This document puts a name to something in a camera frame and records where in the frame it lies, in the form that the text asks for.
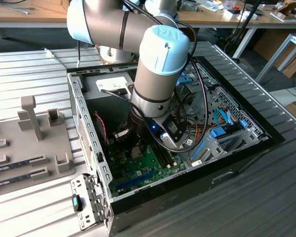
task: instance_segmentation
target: green circuit board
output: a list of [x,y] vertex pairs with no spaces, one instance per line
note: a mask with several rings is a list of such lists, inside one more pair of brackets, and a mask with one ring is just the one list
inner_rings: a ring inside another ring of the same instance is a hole
[[132,159],[131,151],[121,151],[114,145],[110,145],[108,164],[113,176],[113,180],[109,184],[112,197],[122,195],[186,169],[180,156],[171,153],[168,153],[168,155],[171,161],[164,166],[161,165],[150,145],[143,152],[143,157],[136,160]]

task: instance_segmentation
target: metal bracket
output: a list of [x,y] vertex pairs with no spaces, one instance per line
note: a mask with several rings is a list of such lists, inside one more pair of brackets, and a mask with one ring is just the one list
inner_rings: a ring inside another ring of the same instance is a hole
[[110,217],[109,207],[95,175],[81,174],[71,181],[73,206],[82,231]]

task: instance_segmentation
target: motherboard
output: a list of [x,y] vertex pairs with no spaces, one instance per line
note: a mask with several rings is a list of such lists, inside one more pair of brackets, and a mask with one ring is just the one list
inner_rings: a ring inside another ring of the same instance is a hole
[[179,155],[172,154],[155,143],[150,143],[141,156],[134,150],[109,146],[108,164],[113,176],[109,187],[112,197],[136,190],[186,169]]

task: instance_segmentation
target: cable connector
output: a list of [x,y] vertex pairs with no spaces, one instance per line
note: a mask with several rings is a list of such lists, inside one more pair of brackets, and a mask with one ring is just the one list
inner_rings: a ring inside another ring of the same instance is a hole
[[44,49],[44,51],[46,52],[46,54],[47,54],[48,57],[56,59],[56,60],[57,60],[58,62],[60,62],[65,68],[68,69],[68,67],[67,67],[62,61],[60,61],[60,59],[57,58],[56,55],[53,54],[52,51],[50,51],[48,48],[42,48],[42,49]]

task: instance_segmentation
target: workbench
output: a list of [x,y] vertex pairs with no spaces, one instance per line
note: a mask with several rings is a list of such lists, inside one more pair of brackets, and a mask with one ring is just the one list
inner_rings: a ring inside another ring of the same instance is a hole
[[[76,66],[77,50],[53,52]],[[195,56],[205,56],[286,141],[235,178],[118,236],[296,236],[296,119],[217,46],[199,42]],[[96,50],[81,50],[81,67],[99,64]],[[101,226],[82,234],[72,207],[70,180],[86,167],[64,66],[44,51],[0,53],[0,121],[17,118],[24,95],[36,96],[37,114],[58,108],[65,115],[76,172],[0,196],[0,236],[106,237]]]
[[[238,0],[238,6],[243,8],[243,3]],[[18,4],[18,6],[30,6],[31,0]],[[66,14],[36,7],[37,10],[30,10],[26,15],[10,10],[0,5],[0,28],[66,28]],[[271,7],[262,10],[263,16],[257,20],[251,20],[247,25],[248,31],[238,46],[233,58],[239,58],[245,47],[257,29],[296,29],[294,23],[282,23],[270,15]],[[225,19],[223,11],[212,12],[201,6],[198,12],[179,10],[179,19],[189,23],[194,28],[236,28],[238,19]]]

